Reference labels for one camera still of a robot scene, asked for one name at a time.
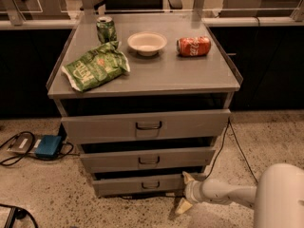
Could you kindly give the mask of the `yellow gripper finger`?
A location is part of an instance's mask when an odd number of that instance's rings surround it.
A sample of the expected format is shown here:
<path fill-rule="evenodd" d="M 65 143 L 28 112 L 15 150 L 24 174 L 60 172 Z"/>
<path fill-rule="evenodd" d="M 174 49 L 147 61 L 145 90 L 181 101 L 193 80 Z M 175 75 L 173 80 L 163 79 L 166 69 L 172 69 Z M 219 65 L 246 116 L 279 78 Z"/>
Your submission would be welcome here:
<path fill-rule="evenodd" d="M 182 172 L 182 175 L 183 175 L 183 181 L 185 184 L 188 184 L 191 181 L 195 180 L 189 173 L 187 173 L 185 171 Z"/>
<path fill-rule="evenodd" d="M 181 215 L 188 211 L 193 206 L 186 198 L 181 198 L 178 207 L 175 211 L 177 215 Z"/>

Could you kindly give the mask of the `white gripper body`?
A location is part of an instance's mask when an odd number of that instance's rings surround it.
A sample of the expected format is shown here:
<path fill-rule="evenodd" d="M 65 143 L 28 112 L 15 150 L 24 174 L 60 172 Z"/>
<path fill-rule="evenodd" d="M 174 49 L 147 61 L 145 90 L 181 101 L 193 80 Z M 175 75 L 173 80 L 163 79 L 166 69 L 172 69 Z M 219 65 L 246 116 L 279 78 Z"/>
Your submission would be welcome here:
<path fill-rule="evenodd" d="M 203 182 L 192 180 L 186 184 L 184 195 L 191 204 L 202 203 L 207 201 L 207 197 L 203 193 Z"/>

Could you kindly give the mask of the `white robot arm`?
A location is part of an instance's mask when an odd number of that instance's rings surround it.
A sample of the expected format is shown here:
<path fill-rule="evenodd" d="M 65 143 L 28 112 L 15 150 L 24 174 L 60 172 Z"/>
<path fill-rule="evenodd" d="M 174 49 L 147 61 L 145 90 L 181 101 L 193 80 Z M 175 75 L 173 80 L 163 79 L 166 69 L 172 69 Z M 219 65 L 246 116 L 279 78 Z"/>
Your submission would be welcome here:
<path fill-rule="evenodd" d="M 184 197 L 176 209 L 185 213 L 197 203 L 238 203 L 254 210 L 254 228 L 304 228 L 304 170 L 287 163 L 268 167 L 257 186 L 217 179 L 196 180 L 183 172 Z"/>

